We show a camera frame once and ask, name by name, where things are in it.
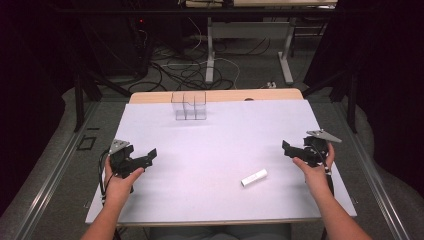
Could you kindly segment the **white metal desk frame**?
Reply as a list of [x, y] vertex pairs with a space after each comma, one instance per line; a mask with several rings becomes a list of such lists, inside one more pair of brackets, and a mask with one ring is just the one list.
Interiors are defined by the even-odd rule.
[[214, 22], [211, 17], [207, 24], [207, 47], [208, 57], [206, 65], [206, 82], [214, 79], [215, 50], [213, 48], [214, 39], [251, 39], [269, 38], [283, 39], [284, 48], [278, 53], [283, 78], [287, 85], [294, 83], [292, 73], [288, 63], [291, 42], [294, 37], [296, 19], [290, 18], [285, 22]]

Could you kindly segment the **person's right hand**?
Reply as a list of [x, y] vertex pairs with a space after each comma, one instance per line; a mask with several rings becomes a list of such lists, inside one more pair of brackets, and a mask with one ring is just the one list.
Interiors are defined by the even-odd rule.
[[320, 166], [310, 167], [297, 157], [292, 159], [293, 163], [304, 173], [305, 182], [314, 199], [333, 196], [327, 177], [331, 172], [331, 167], [335, 159], [335, 151], [331, 143], [328, 143], [327, 146], [329, 150], [327, 158]]

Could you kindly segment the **clear acrylic compartment organizer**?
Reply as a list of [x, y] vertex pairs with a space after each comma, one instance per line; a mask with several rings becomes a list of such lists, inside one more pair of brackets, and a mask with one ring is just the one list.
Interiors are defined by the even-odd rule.
[[171, 96], [176, 120], [206, 120], [207, 98], [204, 91], [178, 91]]

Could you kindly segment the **large white paper sheet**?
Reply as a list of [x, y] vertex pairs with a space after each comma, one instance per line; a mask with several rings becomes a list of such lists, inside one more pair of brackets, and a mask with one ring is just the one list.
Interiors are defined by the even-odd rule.
[[[320, 213], [282, 142], [300, 147], [318, 129], [305, 100], [207, 104], [206, 120], [176, 120], [169, 103], [129, 104], [116, 136], [134, 156], [157, 157], [134, 184], [122, 225], [178, 226], [296, 222]], [[241, 180], [268, 175], [246, 187]]]

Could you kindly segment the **black computer tower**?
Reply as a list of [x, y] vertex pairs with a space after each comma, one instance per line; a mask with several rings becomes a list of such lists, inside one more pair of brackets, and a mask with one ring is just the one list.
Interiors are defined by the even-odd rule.
[[148, 24], [143, 18], [130, 17], [129, 26], [138, 57], [136, 72], [140, 78], [144, 78], [148, 74], [148, 65], [153, 52], [154, 39], [149, 34], [147, 30]]

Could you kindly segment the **person's left hand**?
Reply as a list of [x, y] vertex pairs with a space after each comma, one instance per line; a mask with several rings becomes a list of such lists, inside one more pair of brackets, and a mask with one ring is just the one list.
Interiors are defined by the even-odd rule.
[[144, 173], [143, 168], [134, 170], [128, 177], [121, 178], [115, 176], [110, 166], [110, 158], [105, 161], [105, 206], [108, 208], [122, 208], [131, 192], [131, 188], [136, 180]]

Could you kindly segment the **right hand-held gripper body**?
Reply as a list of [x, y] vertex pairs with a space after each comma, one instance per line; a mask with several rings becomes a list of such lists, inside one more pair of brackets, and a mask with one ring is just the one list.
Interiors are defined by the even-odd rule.
[[304, 150], [307, 153], [305, 162], [316, 167], [324, 163], [329, 152], [327, 144], [329, 142], [341, 143], [342, 140], [325, 130], [307, 131], [308, 136], [304, 138]]

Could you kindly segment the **dark curtain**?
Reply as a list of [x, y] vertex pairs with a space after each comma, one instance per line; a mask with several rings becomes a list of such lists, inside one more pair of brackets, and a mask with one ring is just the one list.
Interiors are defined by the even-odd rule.
[[70, 0], [0, 0], [0, 217], [23, 186], [64, 114], [73, 87], [64, 37], [87, 42], [77, 19], [51, 6]]
[[424, 197], [424, 0], [338, 0], [304, 83], [358, 60], [374, 160]]

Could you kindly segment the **white cylindrical tube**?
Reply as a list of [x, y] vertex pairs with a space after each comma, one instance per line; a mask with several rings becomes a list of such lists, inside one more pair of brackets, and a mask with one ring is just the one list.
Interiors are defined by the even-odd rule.
[[246, 187], [252, 183], [255, 183], [263, 178], [265, 178], [268, 175], [268, 172], [266, 169], [262, 169], [248, 177], [245, 177], [241, 180], [241, 185], [243, 187]]

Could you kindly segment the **black metal stand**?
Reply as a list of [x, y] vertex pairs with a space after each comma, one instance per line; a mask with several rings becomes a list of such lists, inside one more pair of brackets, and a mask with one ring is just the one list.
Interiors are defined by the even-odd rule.
[[330, 77], [320, 81], [319, 83], [313, 85], [312, 87], [307, 88], [302, 91], [303, 97], [308, 97], [316, 91], [323, 89], [332, 83], [338, 83], [339, 89], [332, 90], [330, 94], [330, 99], [332, 102], [340, 102], [342, 98], [341, 88], [344, 89], [345, 95], [348, 98], [347, 101], [347, 116], [346, 121], [353, 133], [357, 133], [356, 129], [356, 100], [357, 100], [357, 90], [358, 90], [358, 72], [354, 70], [340, 70]]
[[130, 97], [132, 93], [117, 84], [111, 82], [104, 76], [101, 76], [91, 70], [76, 73], [74, 75], [75, 107], [76, 107], [76, 125], [75, 132], [78, 132], [85, 122], [84, 96], [91, 101], [100, 101], [103, 97], [97, 84], [100, 83], [114, 90], [124, 97]]

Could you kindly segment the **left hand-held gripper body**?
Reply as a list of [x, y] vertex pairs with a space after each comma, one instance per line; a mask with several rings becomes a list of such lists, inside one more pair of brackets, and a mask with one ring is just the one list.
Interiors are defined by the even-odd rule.
[[141, 158], [132, 159], [130, 157], [133, 151], [134, 148], [128, 141], [113, 140], [109, 150], [109, 157], [110, 166], [115, 175], [126, 178], [136, 169], [144, 167]]

